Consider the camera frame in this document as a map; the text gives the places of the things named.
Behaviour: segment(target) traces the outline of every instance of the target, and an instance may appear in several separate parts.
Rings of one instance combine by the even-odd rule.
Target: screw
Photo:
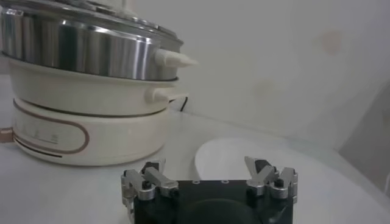
[[[179,196],[179,190],[177,189],[173,189],[169,192],[169,195],[172,197],[172,198],[177,198]]]
[[[274,185],[275,185],[275,187],[281,188],[285,185],[285,182],[282,179],[277,179],[277,180],[275,180]]]
[[[151,182],[149,181],[143,181],[142,182],[142,190],[148,190],[152,187]]]

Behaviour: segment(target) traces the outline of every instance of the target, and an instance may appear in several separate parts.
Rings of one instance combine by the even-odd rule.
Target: white handle
[[[196,60],[192,60],[189,56],[185,54],[180,54],[173,51],[167,51],[163,49],[159,49],[155,53],[155,61],[158,65],[165,67],[187,67],[190,65],[197,65],[198,62]]]
[[[149,102],[171,101],[184,97],[188,97],[188,93],[181,92],[175,87],[152,88],[147,93]]]

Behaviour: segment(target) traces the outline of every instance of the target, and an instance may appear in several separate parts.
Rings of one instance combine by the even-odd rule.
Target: bolt
[[[274,185],[275,185],[275,187],[281,188],[285,185],[285,182],[282,179],[277,179],[277,180],[275,180]]]
[[[149,181],[143,181],[142,182],[142,190],[148,190],[152,187],[151,182]]]

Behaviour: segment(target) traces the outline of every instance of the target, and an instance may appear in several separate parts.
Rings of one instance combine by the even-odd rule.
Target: table surface
[[[0,127],[10,124],[12,97],[9,78],[0,75]],[[194,168],[197,149],[221,137],[246,138],[304,153],[361,186],[390,213],[389,198],[332,149],[176,111],[170,120],[170,135],[160,151],[117,166],[63,166],[33,158],[15,144],[0,145],[0,223],[128,223],[121,203],[123,170],[140,169],[147,160],[166,158],[167,177],[198,179]]]

